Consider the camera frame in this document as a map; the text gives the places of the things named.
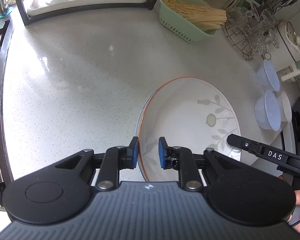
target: countertop edge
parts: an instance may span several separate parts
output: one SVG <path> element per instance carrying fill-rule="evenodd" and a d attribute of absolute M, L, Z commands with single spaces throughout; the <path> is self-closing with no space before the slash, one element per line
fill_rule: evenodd
<path fill-rule="evenodd" d="M 6 186 L 13 181 L 13 176 L 9 164 L 9 158 L 7 154 L 7 147 L 6 147 L 5 136 L 4 136 L 2 99 L 3 99 L 3 80 L 5 74 L 5 67 L 6 67 L 8 50 L 9 50 L 13 30 L 14 30 L 14 24 L 12 20 L 10 20 L 7 31 L 4 35 L 4 39 L 0 51 L 0 171 L 1 171 L 2 180 L 5 182 Z"/>

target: white plastic container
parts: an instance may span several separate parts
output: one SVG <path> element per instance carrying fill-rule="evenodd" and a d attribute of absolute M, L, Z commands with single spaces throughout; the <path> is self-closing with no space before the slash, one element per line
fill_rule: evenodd
<path fill-rule="evenodd" d="M 280 112 L 281 112 L 281 122 L 291 122 L 292 121 L 292 111 L 289 98 L 286 92 L 282 91 L 277 97 Z"/>
<path fill-rule="evenodd" d="M 270 90 L 279 92 L 279 78 L 269 60 L 263 60 L 263 63 L 257 70 L 257 78 L 264 91 Z"/>
<path fill-rule="evenodd" d="M 260 128 L 278 131 L 281 125 L 280 107 L 274 93 L 267 90 L 254 105 L 254 114 Z"/>

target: white countertop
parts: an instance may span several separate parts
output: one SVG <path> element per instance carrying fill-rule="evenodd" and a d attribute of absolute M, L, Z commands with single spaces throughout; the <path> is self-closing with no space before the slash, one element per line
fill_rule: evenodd
<path fill-rule="evenodd" d="M 128 145 L 147 98 L 167 81 L 194 76 L 229 100 L 241 134 L 272 143 L 279 132 L 258 127 L 254 103 L 263 94 L 255 69 L 220 31 L 188 44 L 137 8 L 73 13 L 15 27 L 3 87 L 3 122 L 15 179 L 84 148 L 96 153 Z M 293 103 L 297 84 L 285 83 Z M 243 152 L 241 161 L 256 157 Z M 121 179 L 143 180 L 139 169 Z"/>

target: green plastic basket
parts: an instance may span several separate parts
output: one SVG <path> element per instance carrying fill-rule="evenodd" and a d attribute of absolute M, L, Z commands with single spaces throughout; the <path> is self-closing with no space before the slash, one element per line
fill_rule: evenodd
<path fill-rule="evenodd" d="M 201 0 L 179 0 L 193 4 L 206 4 Z M 197 26 L 177 14 L 174 10 L 170 9 L 163 0 L 160 0 L 161 8 L 159 13 L 159 21 L 163 26 L 174 32 L 179 37 L 183 38 L 189 43 L 203 40 L 204 38 L 215 35 L 217 30 L 202 31 Z"/>

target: ribbed gray surface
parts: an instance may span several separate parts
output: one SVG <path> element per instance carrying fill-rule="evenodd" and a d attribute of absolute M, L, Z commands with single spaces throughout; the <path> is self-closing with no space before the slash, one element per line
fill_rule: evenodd
<path fill-rule="evenodd" d="M 212 211 L 199 193 L 176 182 L 122 182 L 119 189 L 98 193 L 77 217 L 51 226 L 11 223 L 0 240 L 294 240 L 300 235 L 287 224 L 249 228 Z"/>

